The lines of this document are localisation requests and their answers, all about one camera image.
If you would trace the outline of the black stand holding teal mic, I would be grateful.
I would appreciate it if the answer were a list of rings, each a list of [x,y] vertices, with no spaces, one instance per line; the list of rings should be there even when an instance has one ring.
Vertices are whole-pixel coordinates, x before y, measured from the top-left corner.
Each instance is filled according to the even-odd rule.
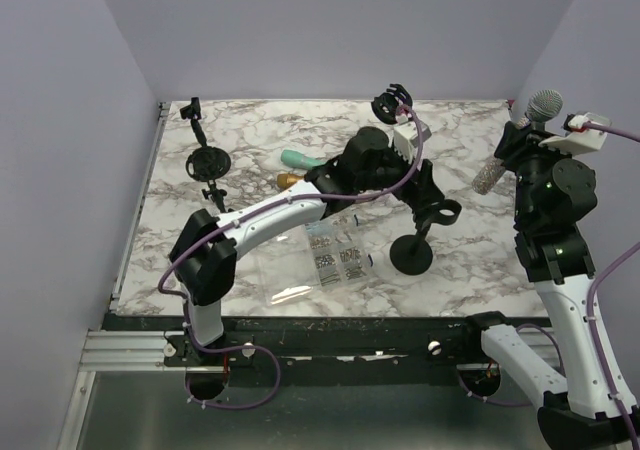
[[[397,123],[397,110],[401,105],[413,106],[413,98],[401,84],[390,84],[387,89],[371,101],[371,108],[378,120],[386,125]]]

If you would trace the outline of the gold microphone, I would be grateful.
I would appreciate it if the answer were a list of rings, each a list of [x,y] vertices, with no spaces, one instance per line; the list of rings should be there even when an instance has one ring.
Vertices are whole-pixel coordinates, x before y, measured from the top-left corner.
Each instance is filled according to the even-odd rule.
[[[276,176],[276,185],[281,190],[287,190],[296,183],[303,181],[304,176],[295,173],[280,173]]]

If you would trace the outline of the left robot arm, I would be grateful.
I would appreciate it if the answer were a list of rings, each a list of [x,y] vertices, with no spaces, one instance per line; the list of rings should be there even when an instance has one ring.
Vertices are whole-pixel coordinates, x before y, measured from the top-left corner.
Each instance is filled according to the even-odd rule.
[[[391,260],[405,272],[413,244],[428,251],[425,237],[445,203],[433,179],[433,165],[422,149],[430,136],[426,124],[411,130],[397,125],[387,136],[362,127],[344,151],[312,168],[280,194],[256,205],[211,215],[190,215],[169,253],[169,271],[182,288],[187,352],[201,365],[214,363],[222,350],[222,299],[234,285],[238,262],[254,248],[298,226],[335,215],[349,206],[387,194],[411,210],[416,231],[396,239]]]

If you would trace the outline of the glitter microphone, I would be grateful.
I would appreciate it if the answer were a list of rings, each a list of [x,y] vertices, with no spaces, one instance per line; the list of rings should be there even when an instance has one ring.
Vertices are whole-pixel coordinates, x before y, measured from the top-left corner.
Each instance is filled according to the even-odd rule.
[[[556,117],[563,104],[563,98],[556,90],[546,89],[534,93],[528,101],[523,116],[518,121],[508,121],[505,125],[496,152],[486,160],[485,165],[472,181],[473,191],[486,195],[502,178],[506,172],[506,161],[515,155],[531,130]]]

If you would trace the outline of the black round-base mic stand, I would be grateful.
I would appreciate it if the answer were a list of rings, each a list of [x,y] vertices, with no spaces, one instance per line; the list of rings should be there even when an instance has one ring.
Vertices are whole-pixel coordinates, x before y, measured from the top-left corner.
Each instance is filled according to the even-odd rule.
[[[201,147],[206,147],[208,145],[207,137],[200,124],[202,118],[200,99],[198,97],[192,97],[190,103],[182,107],[179,112],[183,120],[189,121],[198,144]]]

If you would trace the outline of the clear plastic screw box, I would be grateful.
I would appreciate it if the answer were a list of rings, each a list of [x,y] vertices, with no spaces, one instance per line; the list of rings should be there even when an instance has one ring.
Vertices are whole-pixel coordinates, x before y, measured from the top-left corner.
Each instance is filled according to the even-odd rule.
[[[288,230],[252,252],[266,303],[281,306],[367,281],[373,259],[351,212]]]

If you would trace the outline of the black tripod mic stand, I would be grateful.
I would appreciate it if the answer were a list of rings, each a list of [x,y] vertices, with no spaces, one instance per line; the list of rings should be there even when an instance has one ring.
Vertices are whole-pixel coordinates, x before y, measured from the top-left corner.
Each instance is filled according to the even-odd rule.
[[[189,177],[208,187],[202,194],[205,199],[215,204],[221,213],[226,213],[224,198],[227,191],[217,187],[217,180],[225,176],[231,167],[230,156],[222,149],[204,146],[194,150],[185,163]]]

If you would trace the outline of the teal microphone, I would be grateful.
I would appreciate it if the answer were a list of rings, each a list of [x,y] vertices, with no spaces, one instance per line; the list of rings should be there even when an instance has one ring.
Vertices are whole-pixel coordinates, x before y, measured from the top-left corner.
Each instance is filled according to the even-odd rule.
[[[309,171],[325,164],[323,160],[304,155],[295,150],[285,149],[280,155],[281,162],[292,169]]]

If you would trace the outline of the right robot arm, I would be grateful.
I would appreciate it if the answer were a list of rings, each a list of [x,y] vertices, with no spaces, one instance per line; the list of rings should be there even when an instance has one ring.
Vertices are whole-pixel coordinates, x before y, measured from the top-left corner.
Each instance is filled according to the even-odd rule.
[[[639,403],[620,372],[596,299],[596,269],[577,223],[597,205],[596,174],[557,149],[544,124],[508,122],[495,157],[516,177],[518,259],[548,317],[564,370],[554,370],[507,323],[460,337],[469,360],[496,361],[536,411],[552,449],[639,446]]]

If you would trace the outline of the black stand holding glitter mic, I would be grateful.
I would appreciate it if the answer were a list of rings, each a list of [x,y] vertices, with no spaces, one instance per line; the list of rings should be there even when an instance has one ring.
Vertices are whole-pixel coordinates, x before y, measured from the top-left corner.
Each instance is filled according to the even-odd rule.
[[[416,232],[397,238],[391,245],[389,257],[394,268],[402,274],[417,276],[432,265],[433,250],[427,242],[427,234],[433,225],[453,225],[462,206],[452,199],[430,205],[422,219],[416,218]]]

